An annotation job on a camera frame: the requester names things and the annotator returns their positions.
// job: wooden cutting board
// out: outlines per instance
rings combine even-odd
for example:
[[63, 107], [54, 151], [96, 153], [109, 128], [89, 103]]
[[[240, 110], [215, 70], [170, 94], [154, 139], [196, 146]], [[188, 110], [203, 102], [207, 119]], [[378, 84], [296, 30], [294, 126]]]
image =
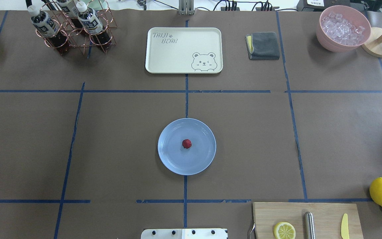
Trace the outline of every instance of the wooden cutting board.
[[305, 239], [304, 214], [308, 211], [313, 214], [317, 239], [341, 239], [341, 219], [344, 213], [349, 216], [350, 239], [363, 239], [356, 204], [299, 202], [254, 202], [256, 238], [275, 239], [273, 227], [280, 221], [286, 221], [294, 226], [296, 239]]

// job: pink bowl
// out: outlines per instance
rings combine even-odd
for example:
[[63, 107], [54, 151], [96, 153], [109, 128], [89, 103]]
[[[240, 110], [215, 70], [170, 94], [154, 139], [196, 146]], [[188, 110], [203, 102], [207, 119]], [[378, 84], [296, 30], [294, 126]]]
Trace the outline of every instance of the pink bowl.
[[[346, 18], [354, 26], [356, 27], [363, 26], [365, 28], [365, 30], [362, 33], [364, 38], [359, 45], [343, 45], [333, 41], [333, 39], [327, 36], [327, 34], [324, 32], [324, 30], [321, 27], [321, 22], [322, 22], [322, 19], [327, 17], [330, 12], [340, 13], [343, 15], [343, 18]], [[356, 49], [357, 47], [364, 44], [368, 40], [370, 34], [371, 34], [371, 25], [369, 24], [368, 19], [358, 10], [348, 6], [342, 6], [342, 5], [331, 6], [325, 9], [319, 18], [318, 26], [316, 28], [316, 37], [319, 43], [321, 43], [321, 45], [325, 49], [333, 51], [333, 52], [345, 52], [345, 51]]]

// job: red berry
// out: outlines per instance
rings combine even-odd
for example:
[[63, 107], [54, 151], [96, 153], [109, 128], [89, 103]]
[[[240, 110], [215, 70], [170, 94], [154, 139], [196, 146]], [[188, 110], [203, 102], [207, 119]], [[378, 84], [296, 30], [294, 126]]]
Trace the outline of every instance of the red berry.
[[182, 146], [184, 148], [191, 148], [191, 141], [189, 139], [184, 139], [184, 141], [182, 141]]

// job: folded cloth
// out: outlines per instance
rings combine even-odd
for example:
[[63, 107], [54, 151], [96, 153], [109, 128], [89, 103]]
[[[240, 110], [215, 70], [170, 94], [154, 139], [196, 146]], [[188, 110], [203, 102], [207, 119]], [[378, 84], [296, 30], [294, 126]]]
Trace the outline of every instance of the folded cloth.
[[276, 33], [254, 32], [245, 36], [250, 60], [279, 59]]

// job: blue plate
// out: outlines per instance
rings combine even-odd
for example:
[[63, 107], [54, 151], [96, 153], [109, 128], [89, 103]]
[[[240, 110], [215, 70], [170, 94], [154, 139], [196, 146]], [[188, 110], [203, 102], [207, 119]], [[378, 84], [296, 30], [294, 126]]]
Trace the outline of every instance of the blue plate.
[[[184, 148], [182, 141], [189, 139], [191, 148]], [[183, 118], [168, 124], [162, 131], [158, 151], [163, 164], [180, 175], [193, 175], [205, 170], [216, 154], [216, 140], [203, 122]]]

